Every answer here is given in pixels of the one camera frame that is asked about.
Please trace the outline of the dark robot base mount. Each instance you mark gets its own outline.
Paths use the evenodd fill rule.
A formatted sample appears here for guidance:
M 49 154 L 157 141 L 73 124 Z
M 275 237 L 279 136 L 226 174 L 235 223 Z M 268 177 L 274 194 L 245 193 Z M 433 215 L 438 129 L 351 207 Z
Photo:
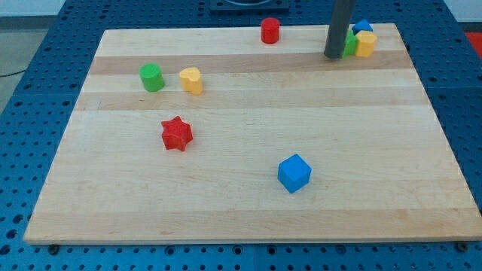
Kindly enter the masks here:
M 289 0 L 208 0 L 210 11 L 288 11 Z

